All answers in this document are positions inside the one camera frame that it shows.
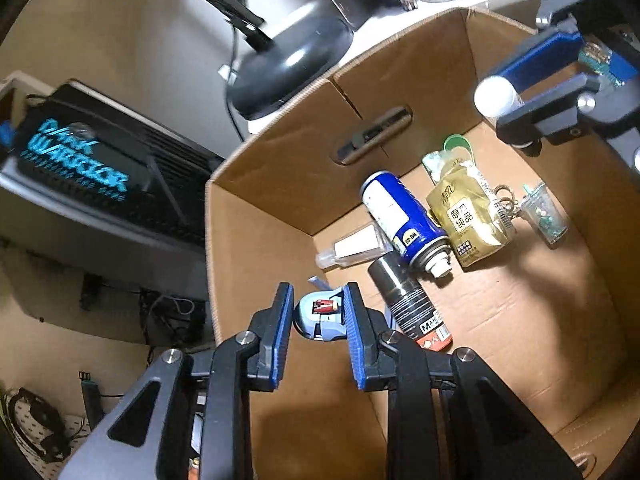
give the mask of headphones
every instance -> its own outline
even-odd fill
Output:
[[[24,400],[29,405],[29,413],[43,428],[52,433],[43,438],[36,446],[24,433],[15,416],[15,405],[18,400]],[[71,455],[71,439],[65,435],[65,423],[53,406],[42,397],[37,396],[26,388],[20,388],[8,403],[7,415],[15,432],[31,448],[31,450],[45,463],[62,462]]]

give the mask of blue spray can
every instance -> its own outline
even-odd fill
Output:
[[[451,270],[449,237],[389,171],[371,175],[360,189],[362,203],[404,260],[440,278]]]

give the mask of gold plastic package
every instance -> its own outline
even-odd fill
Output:
[[[463,267],[500,250],[515,234],[506,209],[470,160],[446,164],[427,203]]]

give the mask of cardboard box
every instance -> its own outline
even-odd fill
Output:
[[[454,9],[418,23],[313,83],[276,123],[249,140],[207,188],[207,261],[219,340],[245,330],[271,304],[280,281],[296,299],[322,276],[314,257],[369,221],[364,179],[402,175],[423,203],[433,184],[421,157],[466,133],[492,186],[544,180],[570,224],[550,250],[522,220],[516,240],[452,279],[425,281],[454,348],[474,348],[571,456],[593,453],[597,478],[640,415],[640,196],[595,136],[543,147],[524,158],[481,122],[478,80],[532,30],[477,10]],[[569,68],[537,92],[571,75]],[[412,124],[355,163],[332,160],[365,122],[406,107]],[[383,304],[368,264],[333,269],[332,286],[360,285],[366,305]],[[254,463],[261,479],[383,478],[384,393],[356,389],[346,342],[291,335],[275,394],[252,394]]]

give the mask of white desk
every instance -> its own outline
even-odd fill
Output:
[[[369,18],[365,24],[353,33],[353,43],[338,62],[338,67],[344,66],[355,57],[369,50],[394,34],[411,27],[413,24],[443,10],[455,7],[485,6],[487,9],[498,6],[506,6],[523,0],[453,0],[437,4],[419,2],[418,8],[411,12],[404,12],[399,8],[381,9],[375,16]],[[271,124],[277,117],[277,111],[255,121],[248,121],[248,130],[251,134],[258,134]]]

